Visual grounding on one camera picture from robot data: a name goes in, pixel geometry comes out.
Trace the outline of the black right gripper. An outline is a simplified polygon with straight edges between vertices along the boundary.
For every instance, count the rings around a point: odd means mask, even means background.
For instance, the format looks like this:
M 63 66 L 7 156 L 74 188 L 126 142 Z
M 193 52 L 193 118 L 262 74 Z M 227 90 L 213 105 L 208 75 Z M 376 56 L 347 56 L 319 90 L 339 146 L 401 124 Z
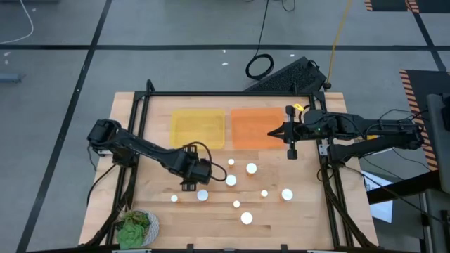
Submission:
M 288 159 L 297 159 L 296 142 L 329 138 L 334 135 L 333 128 L 335 127 L 336 115 L 312 110 L 312 112 L 319 113 L 319 118 L 313 119 L 310 123 L 300 123 L 295 121 L 295 108 L 293 106 L 286 106 L 285 111 L 288 114 L 289 121 L 268 132 L 268 136 L 281 139 L 289 145 Z

